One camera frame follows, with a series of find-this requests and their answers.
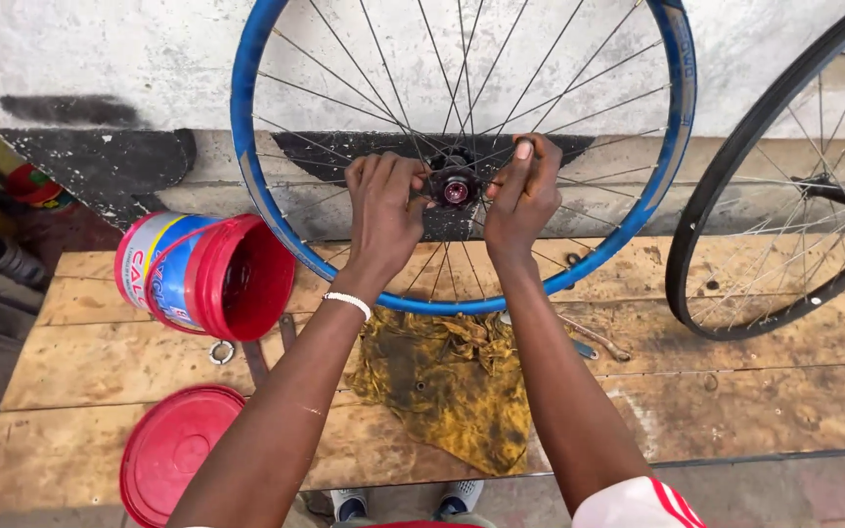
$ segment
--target forearm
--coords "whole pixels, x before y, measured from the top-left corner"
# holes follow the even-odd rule
[[[372,287],[343,276],[332,290],[370,298],[369,305],[377,296]],[[267,385],[253,394],[208,455],[169,527],[282,525],[311,466],[362,323],[356,306],[331,301],[318,307],[269,373]]]
[[[534,425],[570,513],[594,492],[651,469],[576,353],[536,264],[498,270]]]

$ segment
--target hub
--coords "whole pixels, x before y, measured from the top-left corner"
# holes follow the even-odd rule
[[[475,159],[468,149],[446,148],[427,162],[433,172],[423,192],[440,207],[463,210],[481,196],[485,183],[476,176],[472,167]]]
[[[824,198],[845,206],[845,187],[834,183],[827,173],[807,178],[792,177],[791,180],[806,184],[801,191],[804,198]]]

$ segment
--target white wall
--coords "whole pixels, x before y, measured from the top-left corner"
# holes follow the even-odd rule
[[[562,90],[575,75],[576,57],[589,56],[635,0],[586,0],[578,18],[550,56],[520,108]],[[316,0],[342,39],[365,66],[374,85],[398,112],[393,90],[375,59],[357,0]],[[394,74],[410,123],[441,130],[448,108],[432,43],[413,0],[366,0]],[[461,64],[455,0],[425,0],[443,61],[453,83]],[[487,0],[472,46],[471,81],[487,74],[510,27],[519,0]],[[686,2],[697,43],[699,102],[696,135],[724,136],[792,59],[843,14],[845,0],[690,0]],[[150,128],[227,130],[233,56],[250,0],[0,0],[0,96],[111,94],[134,106]],[[462,2],[470,27],[477,0]],[[475,127],[499,121],[527,84],[574,2],[531,0],[509,49],[476,106]],[[359,76],[307,0],[291,0],[277,26],[349,80]],[[596,64],[613,64],[656,41],[645,5],[640,6]],[[546,127],[600,110],[666,82],[663,56],[654,50],[615,75],[564,99]],[[270,39],[264,69],[316,91],[374,109],[286,42]],[[271,83],[269,89],[263,87]],[[392,126],[307,94],[293,94],[261,80],[259,112],[294,130],[393,130]],[[845,102],[845,84],[827,90],[832,106]],[[634,133],[666,119],[666,94],[642,100],[567,132]],[[467,106],[464,94],[458,102]],[[523,121],[511,130],[533,126]],[[0,109],[1,127],[40,126]],[[260,128],[268,128],[259,123]],[[778,135],[803,137],[796,127]]]

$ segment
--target fingernail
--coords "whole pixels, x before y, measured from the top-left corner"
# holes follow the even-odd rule
[[[530,141],[521,141],[517,143],[517,149],[514,150],[513,155],[518,160],[526,160],[534,154],[534,144]]]

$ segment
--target hand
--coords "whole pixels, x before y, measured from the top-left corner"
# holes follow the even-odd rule
[[[353,209],[351,251],[339,276],[352,291],[341,287],[343,293],[372,305],[403,270],[423,237],[423,210],[434,205],[424,197],[410,200],[409,191],[422,189],[428,173],[425,163],[393,152],[360,157],[346,168]]]
[[[485,219],[485,244],[499,271],[534,265],[534,241],[562,203],[556,187],[562,150],[538,133],[513,141],[513,160],[487,189],[494,204]]]

